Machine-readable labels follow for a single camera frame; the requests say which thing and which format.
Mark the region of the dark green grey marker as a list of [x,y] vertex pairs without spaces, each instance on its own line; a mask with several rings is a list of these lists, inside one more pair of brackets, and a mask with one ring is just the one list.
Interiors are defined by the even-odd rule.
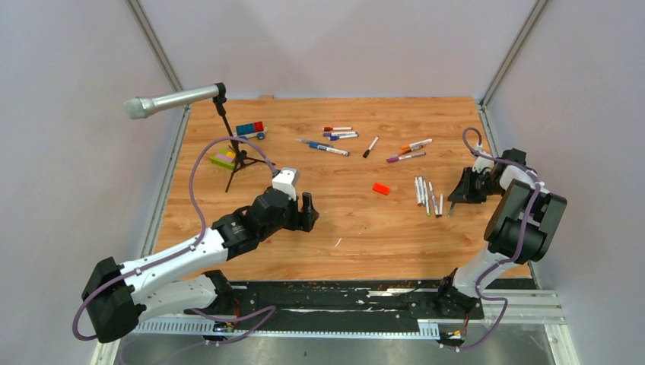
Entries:
[[447,215],[447,217],[452,217],[452,216],[453,216],[453,212],[454,212],[455,207],[456,207],[456,203],[455,203],[455,202],[451,202],[451,204],[450,204],[450,209],[449,209],[449,211],[448,211],[448,215]]

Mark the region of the dark blue cap marker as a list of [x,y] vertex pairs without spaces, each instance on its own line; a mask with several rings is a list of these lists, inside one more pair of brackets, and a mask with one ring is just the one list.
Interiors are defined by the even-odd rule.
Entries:
[[434,215],[435,217],[440,217],[441,216],[440,207],[437,201],[437,197],[435,195],[433,184],[430,181],[428,181],[427,185],[428,185],[429,196],[434,210]]

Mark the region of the light green cap marker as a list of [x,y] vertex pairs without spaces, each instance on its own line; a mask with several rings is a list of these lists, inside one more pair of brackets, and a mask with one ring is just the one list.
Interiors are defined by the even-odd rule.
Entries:
[[427,181],[425,179],[422,179],[422,187],[423,187],[423,193],[424,193],[424,206],[426,210],[426,215],[430,217],[432,215],[431,198],[429,195],[429,188],[427,185]]

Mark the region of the brown cap marker pen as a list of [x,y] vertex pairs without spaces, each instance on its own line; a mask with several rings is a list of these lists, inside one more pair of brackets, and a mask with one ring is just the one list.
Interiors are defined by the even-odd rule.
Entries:
[[422,188],[419,183],[418,176],[415,176],[415,195],[416,195],[417,206],[422,206],[424,204],[424,199],[423,199]]

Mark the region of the orange cap white marker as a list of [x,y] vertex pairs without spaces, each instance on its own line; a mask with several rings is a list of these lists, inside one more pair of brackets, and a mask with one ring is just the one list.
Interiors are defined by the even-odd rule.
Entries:
[[420,146],[425,146],[426,144],[430,144],[432,141],[433,141],[432,138],[424,139],[424,140],[421,140],[421,141],[416,141],[416,142],[401,146],[401,150],[405,151],[405,150],[408,150],[408,149],[414,149],[414,148],[417,148],[417,147],[420,147]]

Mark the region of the green cap marker pen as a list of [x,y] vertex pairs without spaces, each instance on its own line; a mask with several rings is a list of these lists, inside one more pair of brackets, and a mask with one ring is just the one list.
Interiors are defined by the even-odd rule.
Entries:
[[418,185],[419,185],[422,205],[426,206],[427,205],[427,196],[426,196],[425,180],[424,180],[424,178],[422,176],[418,177]]

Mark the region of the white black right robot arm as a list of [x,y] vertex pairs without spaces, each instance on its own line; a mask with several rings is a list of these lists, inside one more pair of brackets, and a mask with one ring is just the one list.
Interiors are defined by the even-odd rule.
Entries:
[[440,282],[433,305],[448,318],[469,314],[505,271],[540,261],[567,207],[567,199],[545,188],[526,166],[525,152],[512,148],[495,158],[476,148],[473,154],[475,163],[463,170],[449,202],[480,204],[492,195],[501,200],[485,228],[486,247]]

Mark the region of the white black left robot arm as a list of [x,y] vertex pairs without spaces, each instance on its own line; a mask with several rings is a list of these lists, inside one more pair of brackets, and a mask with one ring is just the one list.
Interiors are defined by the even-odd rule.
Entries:
[[281,229],[310,232],[319,212],[308,192],[291,198],[267,188],[251,205],[238,208],[193,238],[143,259],[121,264],[99,261],[81,294],[72,331],[82,341],[109,343],[125,337],[140,322],[159,315],[158,294],[180,288],[181,277],[253,251]]

